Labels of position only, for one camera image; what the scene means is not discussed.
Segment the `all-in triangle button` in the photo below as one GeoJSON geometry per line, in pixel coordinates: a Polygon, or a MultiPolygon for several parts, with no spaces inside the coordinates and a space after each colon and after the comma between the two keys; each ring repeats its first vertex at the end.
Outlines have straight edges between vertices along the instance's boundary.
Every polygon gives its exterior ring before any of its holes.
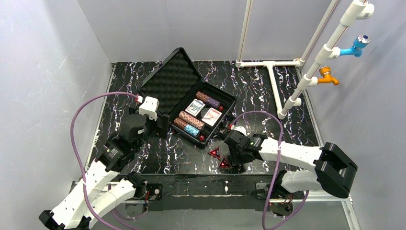
{"type": "Polygon", "coordinates": [[[216,159],[219,159],[219,160],[221,159],[220,147],[217,147],[217,148],[215,148],[215,149],[213,149],[213,150],[210,150],[210,151],[208,152],[208,154],[209,154],[210,156],[216,158],[216,159]]]}
{"type": "Polygon", "coordinates": [[[219,165],[218,165],[218,168],[220,168],[220,169],[228,169],[228,168],[232,168],[232,165],[231,165],[231,163],[227,160],[226,157],[223,157],[223,158],[220,160],[220,163],[219,163],[219,165]]]}

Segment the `black foam-lined poker case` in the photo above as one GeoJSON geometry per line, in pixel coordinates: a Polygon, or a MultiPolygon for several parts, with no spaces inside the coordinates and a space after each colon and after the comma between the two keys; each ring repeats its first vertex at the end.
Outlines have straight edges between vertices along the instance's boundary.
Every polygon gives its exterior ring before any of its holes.
{"type": "Polygon", "coordinates": [[[219,130],[225,128],[227,118],[235,107],[236,98],[231,94],[205,82],[202,75],[194,66],[184,48],[179,47],[164,59],[138,87],[140,95],[157,98],[159,106],[157,115],[169,115],[169,127],[185,136],[191,143],[200,148],[207,146],[219,130]],[[200,135],[205,136],[204,141],[193,137],[174,125],[174,120],[181,111],[196,98],[196,93],[202,92],[216,99],[224,107],[222,115],[214,126],[205,125],[200,135]]]}

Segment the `brown black chip stack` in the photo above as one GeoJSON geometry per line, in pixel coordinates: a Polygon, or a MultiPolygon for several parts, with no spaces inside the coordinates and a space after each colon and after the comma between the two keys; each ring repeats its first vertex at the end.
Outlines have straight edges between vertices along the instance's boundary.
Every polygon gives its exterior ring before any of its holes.
{"type": "Polygon", "coordinates": [[[209,103],[209,96],[207,95],[207,94],[204,94],[204,93],[202,93],[202,92],[197,92],[196,93],[196,98],[198,99],[198,100],[201,100],[201,101],[203,101],[203,102],[205,102],[205,103],[209,103]]]}

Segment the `purple poker chip stack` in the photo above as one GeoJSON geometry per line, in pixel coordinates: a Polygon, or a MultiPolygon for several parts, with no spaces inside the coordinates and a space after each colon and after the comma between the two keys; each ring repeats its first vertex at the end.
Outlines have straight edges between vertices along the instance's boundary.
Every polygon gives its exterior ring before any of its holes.
{"type": "Polygon", "coordinates": [[[218,108],[221,105],[221,103],[214,98],[208,98],[207,101],[214,108],[218,108]]]}

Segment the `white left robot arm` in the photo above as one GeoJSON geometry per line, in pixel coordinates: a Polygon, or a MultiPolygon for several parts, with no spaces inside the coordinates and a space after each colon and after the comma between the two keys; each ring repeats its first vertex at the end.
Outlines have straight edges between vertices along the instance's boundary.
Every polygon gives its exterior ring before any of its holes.
{"type": "Polygon", "coordinates": [[[43,225],[49,230],[90,230],[122,202],[133,197],[147,200],[153,192],[148,191],[147,180],[136,172],[124,176],[108,191],[103,189],[135,159],[156,126],[156,120],[147,114],[125,117],[85,171],[85,177],[58,206],[40,214],[43,225]]]}

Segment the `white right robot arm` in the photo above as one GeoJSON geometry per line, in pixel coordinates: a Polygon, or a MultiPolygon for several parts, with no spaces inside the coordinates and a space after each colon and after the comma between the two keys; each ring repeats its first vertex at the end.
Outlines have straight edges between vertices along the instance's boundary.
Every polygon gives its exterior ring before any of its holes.
{"type": "Polygon", "coordinates": [[[336,144],[300,146],[255,134],[247,137],[242,127],[230,130],[224,140],[234,165],[254,160],[279,161],[300,167],[300,171],[277,174],[277,191],[295,193],[324,190],[338,198],[348,198],[358,170],[357,164],[336,144]]]}

